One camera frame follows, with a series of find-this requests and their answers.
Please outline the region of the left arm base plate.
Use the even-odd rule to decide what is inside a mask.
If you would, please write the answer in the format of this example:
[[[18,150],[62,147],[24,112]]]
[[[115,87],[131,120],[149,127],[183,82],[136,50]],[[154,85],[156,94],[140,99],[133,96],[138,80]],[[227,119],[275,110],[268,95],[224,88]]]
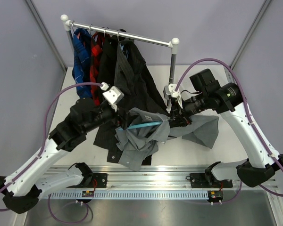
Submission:
[[[108,174],[107,173],[94,173],[92,180],[87,185],[75,185],[69,186],[68,188],[106,188],[108,181]]]

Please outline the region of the black hanging shirt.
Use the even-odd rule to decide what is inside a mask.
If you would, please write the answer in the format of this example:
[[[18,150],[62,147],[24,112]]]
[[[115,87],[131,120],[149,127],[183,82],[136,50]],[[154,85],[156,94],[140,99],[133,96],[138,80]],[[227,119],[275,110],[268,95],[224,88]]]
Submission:
[[[104,34],[102,44],[102,54],[100,57],[99,75],[97,82],[105,82],[108,85],[114,85],[115,69],[117,62],[118,39],[116,36]]]

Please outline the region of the dark pinstripe hanging shirt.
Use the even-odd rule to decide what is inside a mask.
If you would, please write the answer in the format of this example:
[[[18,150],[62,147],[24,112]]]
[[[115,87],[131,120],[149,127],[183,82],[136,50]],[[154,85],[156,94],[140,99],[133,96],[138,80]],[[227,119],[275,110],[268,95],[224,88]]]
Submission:
[[[117,47],[114,85],[125,95],[119,107],[167,115],[165,101],[133,41],[121,41]]]

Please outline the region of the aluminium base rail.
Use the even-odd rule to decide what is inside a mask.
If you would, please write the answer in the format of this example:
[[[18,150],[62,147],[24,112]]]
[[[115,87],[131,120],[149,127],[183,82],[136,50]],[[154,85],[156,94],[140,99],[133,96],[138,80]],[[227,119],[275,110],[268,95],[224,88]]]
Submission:
[[[90,166],[95,173],[107,173],[108,190],[190,190],[190,173],[203,172],[204,166],[142,166],[140,171],[125,167]]]

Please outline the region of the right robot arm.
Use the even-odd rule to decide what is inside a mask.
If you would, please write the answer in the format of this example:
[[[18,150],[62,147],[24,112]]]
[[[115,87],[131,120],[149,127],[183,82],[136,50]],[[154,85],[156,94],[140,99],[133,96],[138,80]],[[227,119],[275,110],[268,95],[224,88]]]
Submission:
[[[266,150],[269,141],[259,128],[253,128],[254,122],[245,110],[247,104],[238,85],[220,86],[209,69],[191,76],[190,80],[198,94],[187,100],[182,100],[176,84],[165,86],[164,94],[171,99],[171,124],[191,125],[191,116],[207,109],[216,111],[230,125],[248,156],[241,163],[213,163],[205,169],[206,184],[216,186],[223,180],[239,179],[249,187],[256,187],[273,177],[283,167],[283,154],[272,146]]]

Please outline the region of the teal hanger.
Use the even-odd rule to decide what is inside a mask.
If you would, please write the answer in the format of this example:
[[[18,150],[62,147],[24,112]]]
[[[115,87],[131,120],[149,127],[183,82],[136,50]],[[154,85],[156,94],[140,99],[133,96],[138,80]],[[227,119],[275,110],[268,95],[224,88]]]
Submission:
[[[154,122],[146,122],[146,123],[141,123],[141,124],[135,124],[127,127],[126,129],[123,129],[121,127],[117,128],[116,131],[124,131],[124,130],[129,130],[129,129],[139,129],[139,128],[145,128],[145,127],[154,127],[154,126],[159,126],[165,121],[174,121],[174,119],[167,119],[167,120],[161,120],[161,121],[154,121]]]

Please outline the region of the grey shirt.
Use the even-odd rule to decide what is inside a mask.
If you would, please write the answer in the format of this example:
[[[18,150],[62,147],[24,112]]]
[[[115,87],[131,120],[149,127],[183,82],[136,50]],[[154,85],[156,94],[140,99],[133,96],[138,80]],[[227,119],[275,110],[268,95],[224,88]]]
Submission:
[[[164,114],[150,113],[138,108],[133,108],[129,112],[130,115],[135,116],[131,125],[169,119]],[[189,118],[192,120],[192,124],[185,127],[172,128],[169,121],[165,121],[154,127],[124,131],[116,131],[116,128],[117,147],[122,151],[121,165],[139,171],[143,160],[158,151],[158,143],[164,144],[166,141],[178,137],[210,149],[213,148],[219,135],[219,117],[195,115],[189,116]]]

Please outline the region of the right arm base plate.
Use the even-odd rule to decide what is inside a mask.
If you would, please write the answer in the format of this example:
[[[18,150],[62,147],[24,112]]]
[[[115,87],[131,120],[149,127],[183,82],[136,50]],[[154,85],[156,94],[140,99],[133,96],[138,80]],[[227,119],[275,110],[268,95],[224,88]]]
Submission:
[[[233,188],[231,180],[209,182],[205,178],[205,173],[190,173],[185,179],[191,183],[192,188]]]

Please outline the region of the red plaid shirt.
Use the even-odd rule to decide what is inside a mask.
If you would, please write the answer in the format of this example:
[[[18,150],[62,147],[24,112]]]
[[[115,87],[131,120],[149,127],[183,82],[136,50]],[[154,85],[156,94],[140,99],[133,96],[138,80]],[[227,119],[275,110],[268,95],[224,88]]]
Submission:
[[[100,58],[102,55],[102,48],[105,42],[103,33],[96,32],[91,37],[91,64],[90,64],[90,82],[96,83],[100,70]],[[91,85],[91,94],[96,106],[100,105],[99,87]]]

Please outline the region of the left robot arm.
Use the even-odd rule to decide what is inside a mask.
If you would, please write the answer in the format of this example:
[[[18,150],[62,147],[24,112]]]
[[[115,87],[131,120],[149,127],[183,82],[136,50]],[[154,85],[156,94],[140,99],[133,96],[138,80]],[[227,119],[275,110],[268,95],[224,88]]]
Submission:
[[[129,111],[108,101],[96,106],[91,98],[81,98],[70,113],[45,139],[41,148],[16,172],[0,176],[0,194],[6,211],[22,214],[32,209],[44,196],[70,186],[88,187],[93,172],[84,162],[76,163],[55,176],[42,175],[58,160],[71,153],[87,139],[87,133],[112,122],[126,129]]]

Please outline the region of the metal clothes rack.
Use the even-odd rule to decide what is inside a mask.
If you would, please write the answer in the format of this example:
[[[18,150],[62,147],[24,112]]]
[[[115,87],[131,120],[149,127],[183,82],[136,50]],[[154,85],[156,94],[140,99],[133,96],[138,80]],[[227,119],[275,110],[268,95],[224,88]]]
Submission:
[[[100,32],[100,33],[103,33],[103,35],[105,34],[109,34],[112,36],[115,35],[117,37],[117,40],[119,40],[119,38],[122,37],[122,38],[127,38],[130,40],[142,41],[142,42],[146,42],[146,43],[150,43],[154,45],[168,47],[169,49],[171,49],[171,63],[170,63],[170,75],[169,75],[168,85],[174,83],[176,57],[178,53],[178,46],[180,43],[179,38],[172,38],[171,41],[162,41],[162,40],[152,39],[149,37],[144,37],[144,36],[140,36],[136,34],[121,32],[119,30],[112,30],[107,27],[103,28],[103,27],[94,26],[92,24],[87,25],[87,24],[77,23],[74,20],[70,20],[68,16],[65,14],[60,16],[60,20],[62,21],[62,24],[67,33],[67,36],[68,36],[68,39],[71,45],[72,45],[72,38],[73,38],[71,30],[75,27],[75,28],[86,29],[90,33]]]

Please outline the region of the blue shirt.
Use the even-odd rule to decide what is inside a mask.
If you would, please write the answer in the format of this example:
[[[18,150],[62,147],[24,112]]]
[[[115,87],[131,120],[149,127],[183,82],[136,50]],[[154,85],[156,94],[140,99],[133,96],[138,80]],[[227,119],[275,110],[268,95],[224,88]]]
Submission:
[[[72,76],[75,83],[90,82],[91,35],[86,29],[78,28],[73,34],[74,67]]]

